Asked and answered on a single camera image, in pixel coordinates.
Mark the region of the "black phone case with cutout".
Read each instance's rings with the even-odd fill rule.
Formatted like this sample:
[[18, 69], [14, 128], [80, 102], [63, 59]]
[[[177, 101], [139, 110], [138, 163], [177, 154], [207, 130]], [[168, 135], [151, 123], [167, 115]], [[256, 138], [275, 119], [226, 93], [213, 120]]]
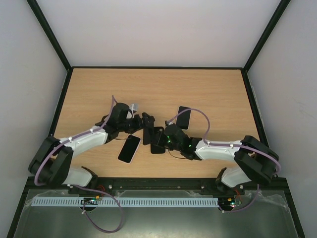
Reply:
[[164, 154], [165, 147], [161, 143], [161, 136], [163, 135], [164, 128], [161, 126], [154, 127], [151, 134], [151, 153], [152, 154]]

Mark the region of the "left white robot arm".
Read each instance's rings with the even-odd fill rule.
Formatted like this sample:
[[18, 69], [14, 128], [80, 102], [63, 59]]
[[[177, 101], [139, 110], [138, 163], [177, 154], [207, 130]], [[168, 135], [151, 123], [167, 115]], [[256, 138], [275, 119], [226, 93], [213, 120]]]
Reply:
[[48, 136], [31, 161], [28, 170], [36, 186], [60, 185], [88, 186], [94, 172], [86, 167], [71, 167], [72, 159], [94, 147], [116, 139], [119, 133], [133, 134], [144, 128], [151, 128], [155, 118], [147, 113], [137, 114], [132, 106], [116, 103], [108, 115], [102, 117], [90, 129], [74, 136], [61, 139]]

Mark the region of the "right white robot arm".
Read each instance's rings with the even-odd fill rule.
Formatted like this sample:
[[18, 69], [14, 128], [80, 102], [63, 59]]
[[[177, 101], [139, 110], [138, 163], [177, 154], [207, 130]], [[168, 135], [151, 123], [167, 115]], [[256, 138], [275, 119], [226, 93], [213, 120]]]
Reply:
[[274, 175], [281, 171], [279, 156], [253, 136], [237, 141], [210, 141], [189, 137], [176, 124], [169, 124], [156, 139], [158, 146], [176, 150], [189, 160], [222, 160], [235, 163], [223, 168], [216, 178], [216, 189], [227, 194], [238, 185], [255, 182], [269, 185]]

